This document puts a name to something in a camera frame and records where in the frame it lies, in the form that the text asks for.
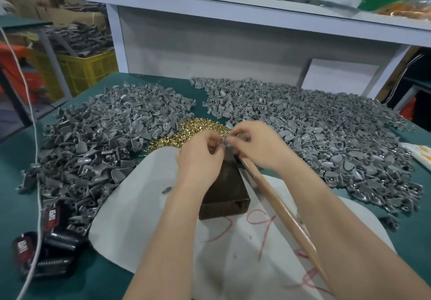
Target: red handwriting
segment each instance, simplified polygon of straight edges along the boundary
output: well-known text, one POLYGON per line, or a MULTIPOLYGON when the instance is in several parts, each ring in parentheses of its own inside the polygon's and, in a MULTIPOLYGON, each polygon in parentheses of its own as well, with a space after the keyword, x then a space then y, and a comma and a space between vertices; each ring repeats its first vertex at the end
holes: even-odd
POLYGON ((206 243, 208 243, 208 242, 213 242, 213 241, 215 241, 215 240, 217 240, 217 239, 219 239, 219 238, 221 238, 227 231, 229 231, 229 229, 232 227, 232 225, 234 224, 233 222, 232 222, 232 220, 230 219, 230 218, 228 218, 228 217, 223 217, 224 219, 227 219, 228 221, 229 221, 229 226, 223 231, 223 232, 221 232, 219 235, 217 235, 216 237, 214 237, 214 238, 212 238, 212 239, 210 239, 210 240, 207 240, 207 241, 205 241, 206 243))
MULTIPOLYGON (((301 249, 297 249, 294 251, 295 255, 299 258, 304 258, 304 259, 308 259, 309 257, 304 254, 302 252, 301 249)), ((334 294, 332 292, 330 292, 329 290, 323 288, 323 287, 319 287, 319 286, 315 286, 311 283, 311 279, 313 277, 315 277, 318 274, 317 269, 315 267, 313 267, 312 269, 310 269, 309 271, 307 271, 307 273, 304 275, 304 277, 302 278, 302 283, 301 284, 294 284, 294 285, 284 285, 283 288, 287 289, 287 290, 293 290, 293 289, 297 289, 299 287, 303 287, 303 286, 307 286, 310 287, 312 289, 316 289, 319 290, 321 292, 325 292, 330 294, 331 296, 334 297, 334 294)))
POLYGON ((252 225, 259 225, 259 224, 268 223, 268 226, 266 227, 266 230, 265 230, 265 234, 263 235, 263 241, 262 241, 262 245, 261 245, 260 251, 259 251, 259 257, 258 257, 258 259, 260 261, 260 259, 262 258, 263 248, 265 247, 265 241, 266 241, 266 237, 268 236, 269 228, 271 227, 271 224, 274 221, 276 215, 272 216, 269 219, 266 219, 265 221, 256 221, 256 222, 254 222, 254 221, 250 221, 250 215, 253 214, 254 212, 261 212, 261 213, 263 213, 266 216, 268 216, 268 214, 266 212, 264 212, 263 210, 254 209, 254 210, 250 211, 247 214, 247 217, 246 217, 247 218, 247 222, 250 223, 250 224, 252 224, 252 225))

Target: white shelf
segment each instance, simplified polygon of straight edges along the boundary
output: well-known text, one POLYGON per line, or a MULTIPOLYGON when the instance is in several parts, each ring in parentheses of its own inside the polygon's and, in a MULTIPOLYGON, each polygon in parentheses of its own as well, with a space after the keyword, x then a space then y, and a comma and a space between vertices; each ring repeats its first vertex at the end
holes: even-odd
POLYGON ((91 0, 170 13, 431 47, 431 22, 279 0, 91 0))

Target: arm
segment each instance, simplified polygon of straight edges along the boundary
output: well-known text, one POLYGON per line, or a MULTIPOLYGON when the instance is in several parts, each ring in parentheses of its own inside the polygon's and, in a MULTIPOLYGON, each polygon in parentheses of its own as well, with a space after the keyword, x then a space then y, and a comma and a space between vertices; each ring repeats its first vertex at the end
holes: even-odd
POLYGON ((209 145, 221 141, 203 131, 177 153, 177 181, 168 195, 162 216, 145 249, 123 300, 190 300, 193 245, 202 199, 216 180, 224 146, 211 154, 209 145))
POLYGON ((286 183, 338 299, 431 299, 428 285, 332 193, 278 134, 244 122, 228 142, 286 183))

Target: hand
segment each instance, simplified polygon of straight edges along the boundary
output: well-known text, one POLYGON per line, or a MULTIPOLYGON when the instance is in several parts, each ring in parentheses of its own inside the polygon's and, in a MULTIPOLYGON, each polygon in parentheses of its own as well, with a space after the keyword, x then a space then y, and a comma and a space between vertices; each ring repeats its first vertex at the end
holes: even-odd
POLYGON ((201 131, 175 155, 178 164, 176 187, 202 193, 214 183, 224 159, 222 137, 216 132, 201 131))
POLYGON ((262 121, 244 121, 226 138, 228 145, 262 168, 277 172, 290 151, 283 139, 262 121))

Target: white foam sheet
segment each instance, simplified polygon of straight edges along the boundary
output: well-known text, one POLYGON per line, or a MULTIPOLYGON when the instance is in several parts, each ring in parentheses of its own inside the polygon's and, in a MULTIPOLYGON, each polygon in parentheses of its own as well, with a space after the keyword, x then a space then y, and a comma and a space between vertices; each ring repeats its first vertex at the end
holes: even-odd
POLYGON ((303 89, 362 95, 378 66, 314 58, 302 83, 303 89))
MULTIPOLYGON (((156 228, 168 196, 162 191, 175 183, 177 151, 164 147, 149 154, 108 198, 93 221, 89 239, 96 251, 126 270, 135 272, 156 228)), ((256 196, 247 174, 242 174, 251 199, 248 213, 197 221, 192 298, 333 299, 320 276, 313 277, 310 261, 295 252, 298 244, 273 209, 256 196)), ((265 178, 296 214, 283 181, 265 178)), ((394 249, 385 229, 368 209, 341 199, 394 249)))

